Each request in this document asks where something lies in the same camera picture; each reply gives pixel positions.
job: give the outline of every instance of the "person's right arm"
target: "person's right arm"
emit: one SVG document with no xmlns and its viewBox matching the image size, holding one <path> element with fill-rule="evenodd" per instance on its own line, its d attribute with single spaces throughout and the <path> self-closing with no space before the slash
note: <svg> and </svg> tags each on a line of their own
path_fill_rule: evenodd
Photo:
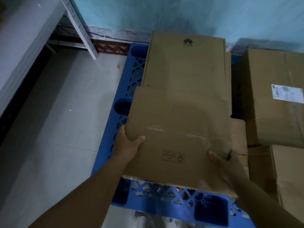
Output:
<svg viewBox="0 0 304 228">
<path fill-rule="evenodd" d="M 238 195 L 244 211 L 257 227 L 304 227 L 304 224 L 287 212 L 258 185 L 248 179 L 235 152 L 229 161 L 208 151 L 209 159 L 217 165 L 223 178 Z"/>
</svg>

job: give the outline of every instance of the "floor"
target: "floor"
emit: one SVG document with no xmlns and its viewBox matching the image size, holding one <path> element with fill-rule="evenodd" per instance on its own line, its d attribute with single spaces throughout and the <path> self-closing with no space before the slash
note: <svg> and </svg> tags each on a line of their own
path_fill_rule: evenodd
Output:
<svg viewBox="0 0 304 228">
<path fill-rule="evenodd" d="M 90 176 L 125 61 L 51 57 L 0 147 L 0 227 L 26 228 Z M 134 227 L 134 213 L 111 206 L 102 227 Z"/>
</svg>

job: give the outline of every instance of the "teal painted wall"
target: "teal painted wall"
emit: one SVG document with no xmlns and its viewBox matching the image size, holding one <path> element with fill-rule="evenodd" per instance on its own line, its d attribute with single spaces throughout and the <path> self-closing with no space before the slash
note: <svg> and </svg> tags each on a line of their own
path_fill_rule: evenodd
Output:
<svg viewBox="0 0 304 228">
<path fill-rule="evenodd" d="M 71 1 L 88 26 L 186 32 L 253 44 L 270 40 L 279 49 L 304 48 L 304 0 Z"/>
</svg>

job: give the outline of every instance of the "person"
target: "person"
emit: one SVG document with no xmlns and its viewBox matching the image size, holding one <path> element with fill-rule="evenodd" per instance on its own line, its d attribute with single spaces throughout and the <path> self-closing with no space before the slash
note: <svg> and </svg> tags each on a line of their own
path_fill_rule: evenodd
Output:
<svg viewBox="0 0 304 228">
<path fill-rule="evenodd" d="M 124 169 L 144 141 L 145 136 L 129 141 L 122 126 L 112 149 L 112 157 L 93 176 L 42 214 L 29 228 L 100 228 Z M 236 153 L 231 151 L 228 161 L 212 151 L 208 151 L 207 156 L 236 192 L 244 211 L 256 227 L 304 227 L 298 219 L 248 179 Z"/>
</svg>

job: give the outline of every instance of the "huawei logo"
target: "huawei logo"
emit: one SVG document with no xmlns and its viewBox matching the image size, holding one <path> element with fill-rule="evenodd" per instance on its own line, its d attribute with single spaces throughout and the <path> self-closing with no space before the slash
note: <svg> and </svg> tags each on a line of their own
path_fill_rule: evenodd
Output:
<svg viewBox="0 0 304 228">
<path fill-rule="evenodd" d="M 183 45 L 192 46 L 192 43 L 193 43 L 192 40 L 189 39 L 189 38 L 187 38 L 187 39 L 184 40 L 184 44 Z"/>
</svg>

